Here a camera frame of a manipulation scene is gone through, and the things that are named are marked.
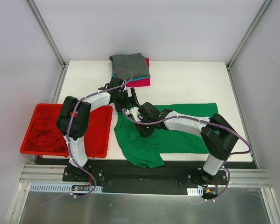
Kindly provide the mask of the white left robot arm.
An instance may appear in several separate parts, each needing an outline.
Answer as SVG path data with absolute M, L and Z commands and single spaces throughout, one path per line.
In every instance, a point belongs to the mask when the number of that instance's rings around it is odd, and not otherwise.
M 110 104 L 114 104 L 118 112 L 123 108 L 140 105 L 135 89 L 131 88 L 131 96 L 129 96 L 126 84 L 126 80 L 112 77 L 110 82 L 99 88 L 97 92 L 81 99 L 67 96 L 63 102 L 56 126 L 66 141 L 70 156 L 67 173 L 80 182 L 93 177 L 85 166 L 88 157 L 84 146 L 84 135 L 88 129 L 90 113 Z

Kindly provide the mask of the green t-shirt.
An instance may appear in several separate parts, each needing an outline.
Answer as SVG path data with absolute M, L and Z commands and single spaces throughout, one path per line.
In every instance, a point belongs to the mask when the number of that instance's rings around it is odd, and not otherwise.
M 150 137 L 141 137 L 134 123 L 122 112 L 118 112 L 114 131 L 124 157 L 134 166 L 141 168 L 164 165 L 162 154 L 209 153 L 201 137 L 181 131 L 156 129 Z

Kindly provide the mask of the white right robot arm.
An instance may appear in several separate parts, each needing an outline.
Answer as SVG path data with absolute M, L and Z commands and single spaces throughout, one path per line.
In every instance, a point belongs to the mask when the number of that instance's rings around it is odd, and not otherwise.
M 217 173 L 230 156 L 239 137 L 230 124 L 219 114 L 211 117 L 191 117 L 172 109 L 159 111 L 149 102 L 129 110 L 130 118 L 142 137 L 150 137 L 154 130 L 181 131 L 193 134 L 203 139 L 209 152 L 197 183 L 212 184 L 217 179 Z

